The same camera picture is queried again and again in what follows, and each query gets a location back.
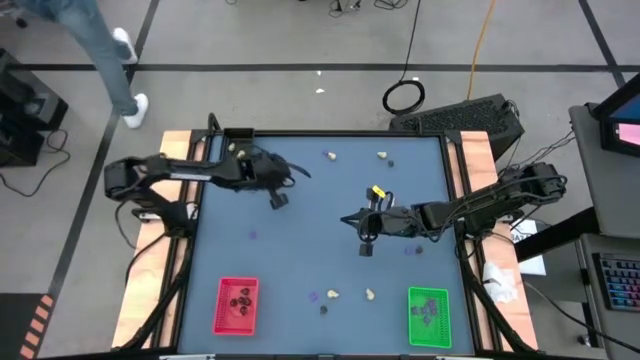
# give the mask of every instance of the wooden board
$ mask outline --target wooden board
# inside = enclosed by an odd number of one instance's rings
[[[165,132],[160,152],[171,158],[185,159],[189,150],[190,136],[191,131]],[[180,185],[179,181],[161,181],[154,184],[153,189],[168,200],[177,200]],[[136,252],[155,240],[163,231],[164,225],[160,221],[142,224],[136,243]],[[167,254],[169,253],[169,242],[169,238],[165,237],[141,256],[131,269],[116,332],[113,336],[113,347],[121,346],[131,339],[158,302]]]
[[[498,180],[498,174],[493,162],[491,147],[489,146],[489,138],[485,132],[462,132],[462,149],[464,151],[465,161],[467,163],[467,172],[471,190],[475,191],[485,186],[491,185]],[[459,169],[456,160],[455,148],[449,147],[449,158],[452,162],[454,170]],[[456,184],[456,193],[460,191],[462,186]],[[495,233],[503,235],[511,239],[509,226],[506,224],[498,224],[493,230]],[[518,290],[518,298],[507,303],[497,303],[496,306],[507,319],[511,327],[520,335],[522,340],[533,348],[538,347],[531,314],[529,313],[529,305],[524,292],[524,284],[520,275],[520,268],[516,258],[515,248],[512,243],[507,242],[499,236],[490,236],[482,242],[485,260],[496,264],[501,269],[509,269],[513,271],[516,288]],[[472,268],[477,274],[475,266],[475,256],[472,258]],[[482,344],[485,349],[491,349],[491,335],[486,322],[487,314],[482,304],[476,299],[476,308],[478,309],[478,318],[480,320],[480,333]],[[509,344],[503,339],[502,346],[505,350],[509,350]]]
[[[187,155],[189,147],[189,131],[167,131],[162,139],[160,151],[167,156],[184,159]],[[490,185],[497,180],[497,173],[493,163],[491,148],[489,147],[489,139],[484,132],[463,132],[462,133],[463,150],[467,162],[467,172],[469,174],[472,190],[478,190],[482,187]],[[459,167],[456,160],[455,148],[449,146],[449,156],[454,170],[454,183],[457,194],[462,194],[462,183],[459,177]],[[174,200],[178,198],[180,192],[180,182],[160,182],[154,185],[154,189],[165,198]],[[189,199],[192,199],[195,193],[195,186],[190,186]],[[140,228],[138,237],[138,249],[146,246],[154,240],[163,231],[160,222],[151,222],[143,224]],[[510,238],[509,228],[506,225],[498,225],[495,232]],[[180,244],[178,251],[178,261],[176,261],[176,269],[182,260],[181,254],[184,250]],[[504,314],[511,326],[520,334],[522,339],[530,346],[537,348],[533,323],[529,314],[527,299],[524,294],[524,286],[522,277],[518,268],[518,261],[515,255],[515,249],[504,239],[492,236],[484,240],[483,249],[487,261],[496,263],[502,269],[513,270],[516,285],[518,288],[518,299],[509,304],[498,304],[498,308]],[[162,284],[162,276],[169,251],[169,240],[164,239],[147,254],[142,256],[136,265],[134,265],[129,283],[125,290],[120,317],[116,326],[116,332],[113,339],[113,346],[119,346],[128,341],[138,330],[140,325],[149,315],[158,301],[160,286]],[[491,337],[487,323],[487,315],[482,305],[476,301],[478,309],[478,318],[480,320],[480,332],[482,343],[485,349],[491,349]],[[161,346],[169,345],[171,328],[175,314],[175,301],[165,315],[164,331],[160,341]]]

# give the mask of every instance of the keyboard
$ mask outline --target keyboard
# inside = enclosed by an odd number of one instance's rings
[[[640,257],[594,256],[607,308],[640,312]]]

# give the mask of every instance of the jeans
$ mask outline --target jeans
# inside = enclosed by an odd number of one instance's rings
[[[132,54],[126,44],[113,39],[96,0],[14,1],[36,15],[64,25],[93,61],[116,111],[123,116],[138,112],[120,63],[120,59],[129,59]]]

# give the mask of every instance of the black box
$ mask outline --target black box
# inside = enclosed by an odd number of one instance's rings
[[[524,134],[518,117],[501,94],[399,116],[391,120],[389,130],[486,131],[494,161]]]

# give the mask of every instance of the white paper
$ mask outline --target white paper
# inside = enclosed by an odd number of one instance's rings
[[[503,270],[494,263],[485,263],[482,282],[494,302],[508,303],[518,298],[512,270]]]
[[[522,241],[537,232],[538,230],[535,220],[525,220],[518,224],[518,226],[516,226],[513,230],[511,230],[511,238],[513,238],[513,243],[515,244],[518,241]],[[529,275],[547,275],[542,255],[521,262],[520,272]]]

